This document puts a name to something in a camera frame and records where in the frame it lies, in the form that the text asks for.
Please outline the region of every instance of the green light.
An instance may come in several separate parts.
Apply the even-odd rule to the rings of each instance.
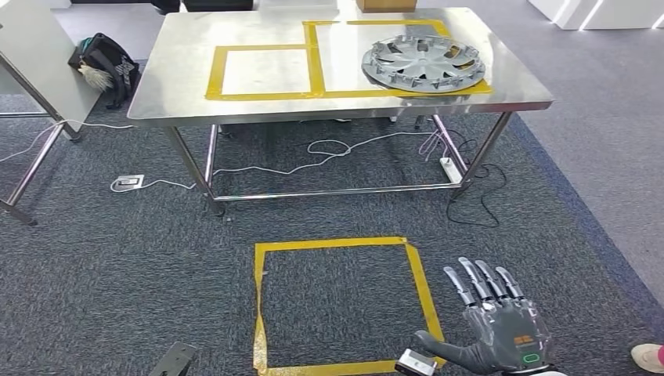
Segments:
[[[523,356],[523,363],[535,363],[540,360],[539,354],[528,354]]]

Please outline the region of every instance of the black cable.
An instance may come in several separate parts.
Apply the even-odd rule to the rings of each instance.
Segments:
[[[462,139],[461,144],[459,144],[459,146],[456,148],[459,151],[459,154],[469,153],[469,152],[475,150],[478,146],[478,141],[476,139],[466,139],[466,136],[464,136],[463,134],[461,134],[458,131],[455,131],[454,129],[447,129],[447,132],[454,133]],[[469,165],[471,163],[470,160],[468,158],[464,157],[463,155],[462,155],[462,158],[464,159],[463,162],[466,165]],[[468,186],[463,188],[463,191],[460,194],[457,194],[455,198],[450,198],[450,200],[447,203],[447,206],[445,208],[445,215],[446,215],[447,219],[450,222],[459,223],[461,225],[481,226],[481,227],[486,227],[486,228],[489,228],[489,229],[494,229],[494,228],[500,226],[500,220],[498,220],[496,215],[493,214],[493,211],[491,211],[491,209],[489,209],[489,207],[486,205],[485,199],[491,193],[494,193],[498,190],[501,190],[507,185],[507,183],[508,183],[507,175],[505,175],[505,171],[503,171],[502,168],[500,168],[499,166],[497,166],[496,164],[493,164],[493,163],[484,163],[480,167],[482,167],[484,169],[485,174],[484,175],[475,174],[476,179],[485,179],[485,178],[489,177],[491,175],[491,171],[489,170],[489,167],[495,168],[500,173],[500,175],[503,177],[503,182],[499,186],[497,186],[496,188],[493,188],[491,190],[487,190],[486,192],[484,192],[480,196],[480,203],[482,204],[482,207],[484,208],[486,213],[489,214],[489,216],[493,220],[493,223],[488,225],[488,224],[480,223],[480,222],[461,221],[461,220],[452,218],[452,216],[449,214],[449,207],[452,206],[453,203],[457,202],[457,199],[459,197],[461,197],[463,194],[465,194],[471,188],[471,186],[473,186],[474,182],[471,182]]]
[[[466,221],[461,221],[461,220],[459,220],[459,219],[454,219],[454,218],[452,218],[452,216],[449,214],[449,207],[452,206],[453,203],[457,202],[457,199],[450,199],[449,202],[447,203],[447,207],[446,207],[446,209],[445,209],[445,215],[447,216],[447,219],[448,219],[450,222],[459,223],[459,224],[461,224],[461,225],[474,225],[474,226],[481,226],[481,227],[486,227],[486,228],[489,228],[489,229],[495,229],[496,227],[500,226],[500,220],[498,220],[498,218],[496,217],[496,215],[494,215],[493,212],[491,211],[491,209],[489,209],[489,206],[487,206],[487,204],[486,204],[486,202],[485,202],[485,199],[486,199],[491,193],[494,193],[494,192],[496,192],[496,191],[498,191],[498,190],[501,190],[501,189],[503,189],[503,188],[507,185],[507,175],[505,175],[505,172],[503,171],[503,169],[500,168],[500,167],[498,167],[497,165],[495,165],[495,164],[493,164],[493,163],[484,163],[484,164],[482,164],[481,167],[484,168],[484,171],[486,171],[486,174],[485,174],[484,176],[475,175],[475,178],[476,178],[476,179],[485,179],[485,178],[489,177],[489,176],[491,175],[491,170],[489,170],[489,166],[495,168],[495,169],[500,173],[500,175],[503,177],[503,182],[502,182],[499,186],[497,186],[497,187],[495,187],[495,188],[492,188],[491,190],[487,190],[486,192],[484,192],[484,193],[480,196],[480,199],[479,199],[479,200],[480,200],[480,203],[482,203],[482,207],[484,208],[484,210],[487,212],[487,214],[489,214],[489,216],[490,216],[491,219],[493,220],[493,224],[487,225],[487,224],[485,224],[485,223],[480,223],[480,222],[466,222]],[[473,183],[471,183],[471,184],[470,184],[470,185],[464,190],[463,193],[466,193],[467,190],[473,185]]]

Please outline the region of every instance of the floor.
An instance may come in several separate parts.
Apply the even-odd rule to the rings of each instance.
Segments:
[[[549,110],[522,117],[664,306],[664,74],[655,63],[664,60],[664,29],[561,31],[526,0],[420,0],[419,6],[472,8],[552,91],[557,102]],[[146,4],[53,12],[74,40],[103,32],[135,59],[149,56],[163,20]]]
[[[124,111],[105,104],[105,99],[97,103],[91,123],[129,123]],[[497,114],[443,118],[458,132],[452,135],[457,144],[459,135],[483,136],[496,119]],[[23,132],[25,139],[28,128],[39,129],[26,119],[11,122],[16,128],[9,133]],[[218,141],[223,153],[215,167],[285,170],[312,162],[306,145],[315,139],[354,144],[412,132],[413,123],[414,118],[402,117],[396,124],[357,119],[228,127],[233,137]],[[258,296],[265,363],[271,368],[389,360],[417,346],[412,333],[428,326],[421,308],[426,294],[413,282],[417,268],[402,240],[271,251],[262,267],[257,265],[256,243],[293,240],[407,237],[424,271],[418,275],[431,292],[435,313],[427,309],[427,316],[438,318],[449,343],[475,340],[461,314],[464,305],[443,272],[455,266],[464,278],[460,256],[505,266],[515,275],[552,334],[554,362],[570,376],[645,376],[630,359],[630,348],[664,342],[664,309],[601,228],[587,229],[595,219],[573,204],[566,180],[550,174],[555,165],[535,153],[541,146],[519,116],[497,141],[488,159],[494,165],[449,206],[449,216],[450,192],[425,191],[240,202],[220,219],[205,212],[199,194],[180,187],[109,190],[109,181],[127,172],[190,182],[160,129],[82,132],[77,144],[58,140],[20,203],[41,225],[24,226],[0,215],[0,374],[145,375],[181,341],[200,350],[188,376],[255,376]],[[0,128],[0,155],[9,151],[2,149],[6,133]],[[200,161],[208,130],[184,128],[182,134]],[[441,181],[438,161],[417,155],[426,138],[383,139],[325,168],[290,176],[222,173],[215,186],[258,193]],[[471,149],[465,157],[472,157]],[[25,161],[20,157],[2,165],[0,182],[7,174],[18,175],[18,164]],[[500,221],[498,227],[452,221],[493,225],[482,202]],[[579,337],[587,341],[580,345]],[[441,374],[471,375],[451,363]]]

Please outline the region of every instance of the cardboard box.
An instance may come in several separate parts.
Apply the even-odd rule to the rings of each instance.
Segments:
[[[357,0],[362,13],[411,13],[417,0]]]

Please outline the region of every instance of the robot finger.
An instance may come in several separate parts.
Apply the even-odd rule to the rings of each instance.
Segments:
[[[475,264],[479,267],[479,269],[484,273],[484,276],[486,277],[486,281],[489,282],[489,285],[493,289],[493,292],[496,294],[498,297],[498,300],[501,300],[502,298],[506,298],[507,295],[507,290],[505,290],[505,287],[503,287],[503,283],[500,281],[500,279],[496,276],[496,274],[491,270],[489,265],[487,265],[486,262],[482,260],[477,260],[475,261]]]
[[[484,277],[477,270],[475,265],[465,257],[459,257],[459,262],[464,266],[466,272],[471,277],[471,282],[475,286],[475,290],[479,294],[479,298],[482,301],[486,300],[495,300],[493,293],[489,290],[489,286],[486,285]]]
[[[505,281],[505,285],[507,286],[507,289],[510,291],[512,298],[515,299],[523,298],[523,291],[521,291],[518,282],[514,279],[512,274],[507,270],[505,270],[505,268],[503,268],[502,266],[498,266],[496,268],[496,271]]]
[[[466,288],[464,282],[461,281],[457,272],[455,272],[454,269],[450,268],[449,266],[446,266],[443,270],[445,270],[447,276],[452,280],[454,287],[456,287],[456,292],[459,293],[459,296],[461,297],[461,300],[464,301],[464,304],[468,307],[476,306],[477,303],[475,302],[473,294]]]

